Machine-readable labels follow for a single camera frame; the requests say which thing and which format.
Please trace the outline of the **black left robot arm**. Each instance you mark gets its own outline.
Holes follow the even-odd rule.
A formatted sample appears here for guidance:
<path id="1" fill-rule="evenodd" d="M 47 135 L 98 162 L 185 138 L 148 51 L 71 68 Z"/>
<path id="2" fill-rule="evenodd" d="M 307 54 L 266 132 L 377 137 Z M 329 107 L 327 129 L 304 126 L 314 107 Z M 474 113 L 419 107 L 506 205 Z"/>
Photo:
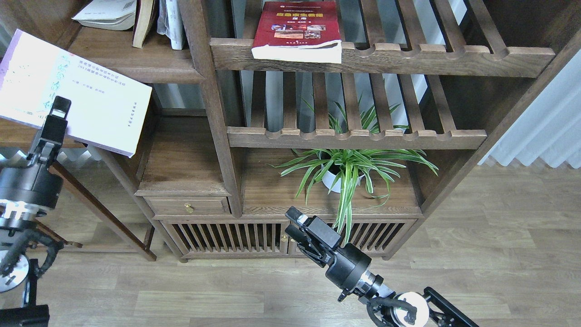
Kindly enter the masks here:
<path id="1" fill-rule="evenodd" d="M 71 101 L 57 96 L 36 133 L 26 166 L 1 171 L 1 292 L 19 292 L 13 308 L 1 310 L 3 327 L 46 327 L 49 308 L 37 304 L 37 282 L 64 242 L 37 229 L 37 217 L 53 210 L 64 180 L 49 171 L 64 143 Z"/>

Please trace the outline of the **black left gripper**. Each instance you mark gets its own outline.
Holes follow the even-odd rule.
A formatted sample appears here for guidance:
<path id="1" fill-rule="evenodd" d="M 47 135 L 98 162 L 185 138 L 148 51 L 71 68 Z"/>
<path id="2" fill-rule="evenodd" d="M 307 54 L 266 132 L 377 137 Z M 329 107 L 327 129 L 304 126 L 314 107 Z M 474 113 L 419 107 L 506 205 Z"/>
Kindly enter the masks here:
<path id="1" fill-rule="evenodd" d="M 2 218 L 42 217 L 56 207 L 64 181 L 49 172 L 64 143 L 71 101 L 56 96 L 42 129 L 38 130 L 26 166 L 2 169 Z"/>

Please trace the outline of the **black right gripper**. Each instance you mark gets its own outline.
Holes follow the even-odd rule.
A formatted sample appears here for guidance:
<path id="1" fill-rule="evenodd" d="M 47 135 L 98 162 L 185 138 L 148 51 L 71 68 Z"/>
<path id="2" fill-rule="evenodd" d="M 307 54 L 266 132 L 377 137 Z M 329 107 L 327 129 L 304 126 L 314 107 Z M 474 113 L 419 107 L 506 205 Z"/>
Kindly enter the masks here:
<path id="1" fill-rule="evenodd" d="M 340 234 L 319 217 L 308 217 L 291 206 L 285 217 L 295 225 L 285 228 L 285 233 L 296 243 L 300 251 L 320 267 L 328 267 L 325 275 L 344 293 L 367 293 L 372 288 L 369 272 L 371 258 L 347 243 L 340 246 Z"/>

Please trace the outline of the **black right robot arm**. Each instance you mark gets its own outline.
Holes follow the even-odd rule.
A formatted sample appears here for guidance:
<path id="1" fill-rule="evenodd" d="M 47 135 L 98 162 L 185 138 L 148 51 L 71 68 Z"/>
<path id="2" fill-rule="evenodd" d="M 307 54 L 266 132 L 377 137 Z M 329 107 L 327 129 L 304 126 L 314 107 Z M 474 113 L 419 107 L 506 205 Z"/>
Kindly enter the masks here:
<path id="1" fill-rule="evenodd" d="M 398 294 L 390 289 L 383 277 L 369 270 L 371 258 L 351 243 L 341 247 L 340 234 L 319 217 L 308 217 L 295 207 L 290 207 L 285 215 L 292 221 L 285 232 L 303 254 L 326 268 L 326 277 L 342 290 L 338 301 L 355 294 L 376 326 L 423 327 L 429 320 L 438 327 L 476 325 L 431 287 L 425 288 L 423 294 Z"/>

